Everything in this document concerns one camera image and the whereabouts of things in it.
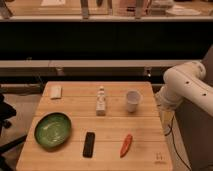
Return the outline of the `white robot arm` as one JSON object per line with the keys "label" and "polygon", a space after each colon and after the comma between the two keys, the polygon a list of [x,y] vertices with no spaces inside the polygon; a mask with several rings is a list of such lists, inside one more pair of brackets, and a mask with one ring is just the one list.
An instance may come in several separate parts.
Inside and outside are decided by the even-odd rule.
{"label": "white robot arm", "polygon": [[205,76],[205,66],[199,61],[167,69],[163,75],[164,85],[155,94],[157,104],[174,110],[186,98],[213,117],[213,87],[203,81]]}

